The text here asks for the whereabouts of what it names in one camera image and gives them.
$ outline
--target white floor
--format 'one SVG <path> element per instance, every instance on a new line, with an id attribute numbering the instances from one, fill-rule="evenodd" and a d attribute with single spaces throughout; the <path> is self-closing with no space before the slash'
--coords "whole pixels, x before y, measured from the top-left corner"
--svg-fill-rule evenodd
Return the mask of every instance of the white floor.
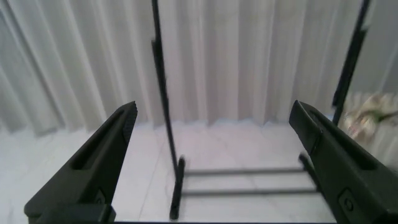
<path id="1" fill-rule="evenodd" d="M 173 124 L 186 169 L 299 167 L 303 147 L 289 125 L 250 121 Z M 91 136 L 0 133 L 0 222 L 27 223 L 24 204 Z M 113 200 L 117 221 L 168 221 L 174 176 L 164 128 L 136 126 Z M 184 189 L 312 188 L 305 174 L 185 179 Z M 183 198 L 185 222 L 335 222 L 320 195 Z"/>

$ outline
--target sheer curtain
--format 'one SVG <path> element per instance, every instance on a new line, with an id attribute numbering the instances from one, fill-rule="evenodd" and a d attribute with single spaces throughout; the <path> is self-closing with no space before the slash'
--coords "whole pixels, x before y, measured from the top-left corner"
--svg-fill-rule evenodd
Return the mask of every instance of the sheer curtain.
<path id="1" fill-rule="evenodd" d="M 0 126 L 93 130 L 135 100 L 163 123 L 150 1 L 0 0 Z M 330 113 L 361 1 L 161 0 L 173 120 Z"/>

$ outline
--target black pole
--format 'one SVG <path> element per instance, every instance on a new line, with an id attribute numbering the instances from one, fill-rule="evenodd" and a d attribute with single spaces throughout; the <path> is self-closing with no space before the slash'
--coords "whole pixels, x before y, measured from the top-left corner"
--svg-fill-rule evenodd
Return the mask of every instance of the black pole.
<path id="1" fill-rule="evenodd" d="M 358 60 L 359 53 L 365 39 L 366 30 L 362 30 L 366 13 L 370 5 L 370 0 L 362 2 L 361 10 L 356 20 L 354 34 L 351 38 L 351 43 L 348 48 L 346 60 L 341 71 L 340 80 L 333 96 L 332 106 L 335 107 L 335 115 L 333 116 L 333 123 L 338 125 L 341 114 L 343 113 L 344 102 L 347 97 L 347 92 L 355 70 L 356 61 Z"/>
<path id="2" fill-rule="evenodd" d="M 164 121 L 166 123 L 167 137 L 169 138 L 170 153 L 172 156 L 174 176 L 177 180 L 177 156 L 175 154 L 173 130 L 170 122 L 170 111 L 169 111 L 169 98 L 167 97 L 166 89 L 166 77 L 164 72 L 164 61 L 163 61 L 163 48 L 162 48 L 162 35 L 160 33 L 160 20 L 159 20 L 159 8 L 157 0 L 152 0 L 152 11 L 154 13 L 155 22 L 155 40 L 152 41 L 152 52 L 154 54 L 155 67 L 157 73 L 157 81 L 159 84 L 160 98 L 162 100 Z"/>

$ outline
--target curtain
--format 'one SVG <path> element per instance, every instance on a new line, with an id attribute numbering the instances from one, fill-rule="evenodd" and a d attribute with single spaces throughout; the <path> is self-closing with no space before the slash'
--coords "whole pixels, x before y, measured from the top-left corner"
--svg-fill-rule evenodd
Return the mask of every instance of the curtain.
<path id="1" fill-rule="evenodd" d="M 150 1 L 0 0 L 0 126 L 93 130 L 136 101 L 163 123 Z M 174 121 L 287 121 L 331 113 L 361 1 L 161 0 Z"/>

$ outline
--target horizontal bar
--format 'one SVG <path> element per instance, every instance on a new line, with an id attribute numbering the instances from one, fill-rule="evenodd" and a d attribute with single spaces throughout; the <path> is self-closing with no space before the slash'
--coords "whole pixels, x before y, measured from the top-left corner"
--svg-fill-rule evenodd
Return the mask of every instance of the horizontal bar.
<path id="1" fill-rule="evenodd" d="M 184 197 L 225 197 L 251 195 L 289 195 L 289 194 L 317 194 L 316 189 L 257 189 L 257 190 L 186 190 Z"/>
<path id="2" fill-rule="evenodd" d="M 212 169 L 187 170 L 185 176 L 207 175 L 249 175 L 249 174 L 296 174 L 305 172 L 304 168 L 268 168 L 268 169 Z"/>

